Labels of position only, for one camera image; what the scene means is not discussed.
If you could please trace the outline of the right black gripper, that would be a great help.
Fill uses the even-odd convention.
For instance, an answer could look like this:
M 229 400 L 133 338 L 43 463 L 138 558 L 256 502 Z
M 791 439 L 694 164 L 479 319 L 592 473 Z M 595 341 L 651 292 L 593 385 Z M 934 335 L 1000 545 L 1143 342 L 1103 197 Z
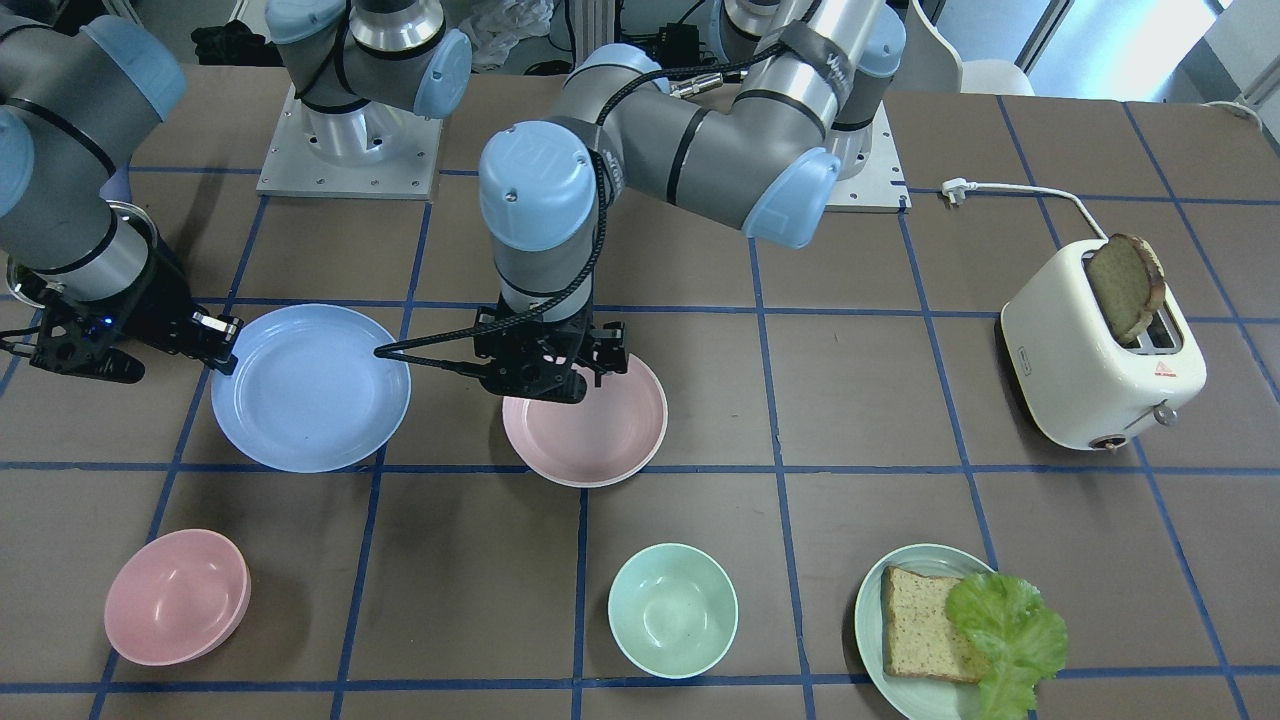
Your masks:
M 140 281 L 110 299 L 73 300 L 33 272 L 28 273 L 28 295 L 44 304 L 28 357 L 37 369 L 132 384 L 142 379 L 145 364 L 118 345 L 134 340 L 201 361 L 223 375 L 236 372 L 233 350 L 244 323 L 232 315 L 215 316 L 192 300 L 186 272 L 163 240 L 151 247 Z

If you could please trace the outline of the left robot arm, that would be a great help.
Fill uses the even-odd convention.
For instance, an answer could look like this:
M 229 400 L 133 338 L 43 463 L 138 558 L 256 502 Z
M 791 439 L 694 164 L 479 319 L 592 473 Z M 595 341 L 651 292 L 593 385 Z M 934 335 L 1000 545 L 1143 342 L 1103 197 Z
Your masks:
M 812 241 L 852 136 L 876 115 L 908 44 L 883 1 L 765 3 L 758 50 L 726 111 L 675 96 L 672 70 L 611 44 L 564 82 L 549 117 L 494 135 L 479 206 L 500 301 L 468 331 L 468 374 L 502 396 L 576 404 L 579 370 L 625 373 L 618 323 L 593 325 L 611 206 L 634 190 L 764 240 Z

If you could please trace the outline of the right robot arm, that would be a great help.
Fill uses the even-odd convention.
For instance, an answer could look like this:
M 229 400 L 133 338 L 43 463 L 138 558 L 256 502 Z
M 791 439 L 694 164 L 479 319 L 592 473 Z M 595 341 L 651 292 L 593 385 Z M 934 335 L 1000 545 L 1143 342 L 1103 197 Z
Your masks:
M 378 127 L 361 150 L 334 146 L 337 127 L 369 108 L 442 119 L 468 85 L 472 44 L 438 1 L 269 1 L 264 19 L 330 163 L 385 150 Z M 37 325 L 3 333 L 5 352 L 131 384 L 145 365 L 119 342 L 134 340 L 236 370 L 241 320 L 197 304 L 161 236 L 102 196 L 186 86 L 179 61 L 133 20 L 101 15 L 69 36 L 3 15 L 3 252 L 15 292 L 42 310 Z

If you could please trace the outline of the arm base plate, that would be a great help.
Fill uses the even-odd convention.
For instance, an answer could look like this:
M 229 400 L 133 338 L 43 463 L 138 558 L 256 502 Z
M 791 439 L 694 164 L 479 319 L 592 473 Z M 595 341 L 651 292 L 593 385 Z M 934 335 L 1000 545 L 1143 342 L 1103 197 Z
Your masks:
M 824 150 L 841 163 L 827 211 L 896 213 L 910 208 L 902 163 L 881 100 L 851 95 L 826 133 Z
M 346 114 L 315 111 L 289 87 L 256 184 L 296 199 L 431 197 L 444 120 L 370 102 Z

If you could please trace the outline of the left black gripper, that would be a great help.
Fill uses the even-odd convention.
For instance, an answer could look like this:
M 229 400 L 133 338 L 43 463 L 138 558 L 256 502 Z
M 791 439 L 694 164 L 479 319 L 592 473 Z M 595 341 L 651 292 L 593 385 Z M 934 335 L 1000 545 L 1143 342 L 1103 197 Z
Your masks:
M 486 363 L 480 386 L 493 393 L 553 404 L 580 404 L 588 382 L 602 387 L 609 374 L 628 372 L 626 327 L 622 322 L 593 323 L 593 310 L 582 307 L 557 322 L 541 318 L 488 332 L 515 311 L 500 300 L 476 311 L 474 352 Z

